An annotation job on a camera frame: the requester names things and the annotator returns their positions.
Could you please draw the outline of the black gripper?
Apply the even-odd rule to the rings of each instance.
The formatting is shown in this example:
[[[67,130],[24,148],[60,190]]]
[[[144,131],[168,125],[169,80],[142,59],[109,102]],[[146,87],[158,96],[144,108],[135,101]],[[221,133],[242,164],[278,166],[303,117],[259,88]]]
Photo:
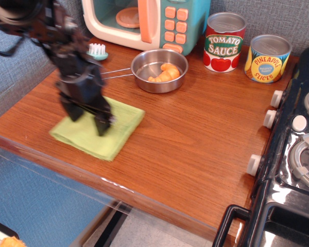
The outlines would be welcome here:
[[[77,121],[84,111],[94,114],[99,136],[103,136],[115,121],[111,107],[102,95],[103,86],[97,65],[88,65],[80,75],[61,75],[56,84],[60,90],[60,102],[70,119]]]

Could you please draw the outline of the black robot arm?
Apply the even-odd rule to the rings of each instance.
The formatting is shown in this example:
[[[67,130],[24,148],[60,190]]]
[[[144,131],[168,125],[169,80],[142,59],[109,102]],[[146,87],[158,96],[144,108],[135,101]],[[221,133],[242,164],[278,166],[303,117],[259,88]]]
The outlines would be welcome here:
[[[88,55],[89,46],[77,24],[57,1],[0,1],[0,30],[31,38],[60,72],[56,87],[72,121],[93,114],[98,135],[105,134],[113,115],[102,95],[100,64]]]

